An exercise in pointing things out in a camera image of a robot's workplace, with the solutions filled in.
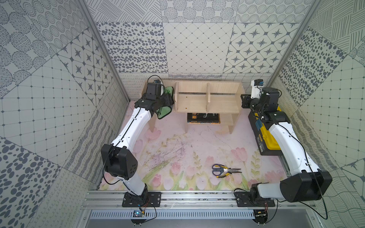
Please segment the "green grey microfibre cloth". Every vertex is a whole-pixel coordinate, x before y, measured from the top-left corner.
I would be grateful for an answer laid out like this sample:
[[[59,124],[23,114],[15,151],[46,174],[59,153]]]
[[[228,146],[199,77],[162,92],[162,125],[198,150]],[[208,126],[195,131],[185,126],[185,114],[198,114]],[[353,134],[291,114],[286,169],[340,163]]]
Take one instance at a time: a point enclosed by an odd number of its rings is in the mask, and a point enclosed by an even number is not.
[[[165,118],[172,112],[172,107],[174,105],[174,88],[172,86],[168,86],[164,88],[164,93],[160,97],[162,102],[161,107],[156,111],[157,118],[159,120]]]

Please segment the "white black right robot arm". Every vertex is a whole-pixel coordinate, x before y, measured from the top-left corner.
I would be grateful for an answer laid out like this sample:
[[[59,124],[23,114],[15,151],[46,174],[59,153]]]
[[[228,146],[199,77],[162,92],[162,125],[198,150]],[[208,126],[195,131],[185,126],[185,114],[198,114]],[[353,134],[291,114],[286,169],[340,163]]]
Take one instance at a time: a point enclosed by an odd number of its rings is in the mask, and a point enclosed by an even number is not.
[[[321,200],[332,183],[332,176],[312,160],[296,136],[288,116],[278,109],[280,95],[278,89],[253,85],[251,98],[242,96],[242,107],[251,110],[249,122],[260,154],[282,155],[290,172],[288,178],[276,183],[253,184],[251,200]]]

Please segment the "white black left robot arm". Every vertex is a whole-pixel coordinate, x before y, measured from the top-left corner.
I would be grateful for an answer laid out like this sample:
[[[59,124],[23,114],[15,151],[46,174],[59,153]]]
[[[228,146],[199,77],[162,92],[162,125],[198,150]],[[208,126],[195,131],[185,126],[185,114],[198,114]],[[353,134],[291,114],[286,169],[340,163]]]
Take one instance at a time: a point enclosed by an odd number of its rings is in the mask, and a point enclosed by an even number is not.
[[[147,201],[147,185],[138,176],[138,161],[134,147],[145,125],[153,118],[162,119],[172,112],[174,89],[161,81],[147,83],[146,92],[135,102],[134,111],[124,129],[111,144],[101,148],[103,169],[121,181],[128,190],[127,196],[141,203]]]

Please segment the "light wooden bookshelf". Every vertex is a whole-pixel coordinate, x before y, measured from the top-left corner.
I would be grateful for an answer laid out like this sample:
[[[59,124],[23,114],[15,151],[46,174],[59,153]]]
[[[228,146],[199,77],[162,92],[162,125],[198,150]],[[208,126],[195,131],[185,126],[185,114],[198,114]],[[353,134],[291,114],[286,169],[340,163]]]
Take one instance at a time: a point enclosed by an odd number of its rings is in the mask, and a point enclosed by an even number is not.
[[[175,112],[219,114],[220,124],[233,133],[245,94],[240,82],[164,80],[163,85],[174,89]]]

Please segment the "yellow and black toolbox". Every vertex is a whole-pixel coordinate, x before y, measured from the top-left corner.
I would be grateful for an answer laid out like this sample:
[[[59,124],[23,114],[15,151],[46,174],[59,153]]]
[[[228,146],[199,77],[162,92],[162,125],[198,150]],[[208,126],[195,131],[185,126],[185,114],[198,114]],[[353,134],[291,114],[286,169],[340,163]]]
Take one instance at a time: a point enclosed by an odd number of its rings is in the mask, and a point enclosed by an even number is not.
[[[259,152],[262,156],[282,156],[282,150],[279,144],[272,136],[265,125],[260,121],[258,115],[254,113],[252,105],[250,105],[250,114],[248,116],[251,124]]]

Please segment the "black gold patterned book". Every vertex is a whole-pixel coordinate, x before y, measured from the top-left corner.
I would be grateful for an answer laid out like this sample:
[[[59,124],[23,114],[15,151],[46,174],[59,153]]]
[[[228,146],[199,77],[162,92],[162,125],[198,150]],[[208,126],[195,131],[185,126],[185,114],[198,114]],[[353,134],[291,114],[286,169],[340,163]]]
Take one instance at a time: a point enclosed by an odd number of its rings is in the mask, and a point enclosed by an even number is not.
[[[220,124],[220,115],[212,113],[188,113],[187,123],[189,124]]]

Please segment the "right black circuit board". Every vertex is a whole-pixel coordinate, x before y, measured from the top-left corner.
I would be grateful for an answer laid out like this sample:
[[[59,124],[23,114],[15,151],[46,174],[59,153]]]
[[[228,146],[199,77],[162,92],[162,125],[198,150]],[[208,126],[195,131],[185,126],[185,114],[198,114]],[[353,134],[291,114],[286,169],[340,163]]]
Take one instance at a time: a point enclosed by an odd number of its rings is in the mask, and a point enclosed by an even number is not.
[[[266,211],[262,211],[262,210],[254,210],[254,221],[256,223],[266,223],[266,221],[268,220],[268,213]]]

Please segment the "left green circuit board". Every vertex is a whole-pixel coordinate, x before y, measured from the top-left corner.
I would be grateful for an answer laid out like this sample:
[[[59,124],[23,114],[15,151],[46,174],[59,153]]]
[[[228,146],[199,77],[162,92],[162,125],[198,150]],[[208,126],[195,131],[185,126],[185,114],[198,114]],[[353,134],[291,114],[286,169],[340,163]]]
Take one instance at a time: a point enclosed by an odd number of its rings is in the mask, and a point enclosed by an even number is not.
[[[144,211],[141,211],[141,210],[134,210],[133,211],[133,215],[132,215],[132,218],[133,219],[139,219],[139,218],[144,218],[145,215],[144,215]]]

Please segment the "blue yellow handled scissors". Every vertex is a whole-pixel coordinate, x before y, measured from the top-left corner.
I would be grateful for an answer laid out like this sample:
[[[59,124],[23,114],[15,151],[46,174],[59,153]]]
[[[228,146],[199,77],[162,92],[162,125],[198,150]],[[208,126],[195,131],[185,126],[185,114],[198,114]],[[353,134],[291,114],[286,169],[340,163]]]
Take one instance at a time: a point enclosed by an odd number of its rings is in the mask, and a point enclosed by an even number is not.
[[[240,168],[228,168],[221,164],[214,164],[212,166],[212,174],[219,179],[225,178],[234,173],[242,173],[242,171]]]

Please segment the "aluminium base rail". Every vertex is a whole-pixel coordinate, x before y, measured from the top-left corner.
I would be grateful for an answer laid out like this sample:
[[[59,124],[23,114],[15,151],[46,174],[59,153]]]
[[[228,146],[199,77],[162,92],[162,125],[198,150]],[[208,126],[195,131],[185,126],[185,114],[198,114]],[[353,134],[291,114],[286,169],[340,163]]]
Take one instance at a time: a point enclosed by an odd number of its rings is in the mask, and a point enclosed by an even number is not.
[[[268,219],[279,210],[316,215],[310,204],[288,203],[282,199],[251,202],[245,191],[161,191],[149,194],[146,203],[132,202],[125,191],[89,191],[81,209],[88,219],[127,219],[137,224],[150,219],[254,219],[254,210],[268,213]],[[144,218],[133,219],[133,211],[144,211]]]

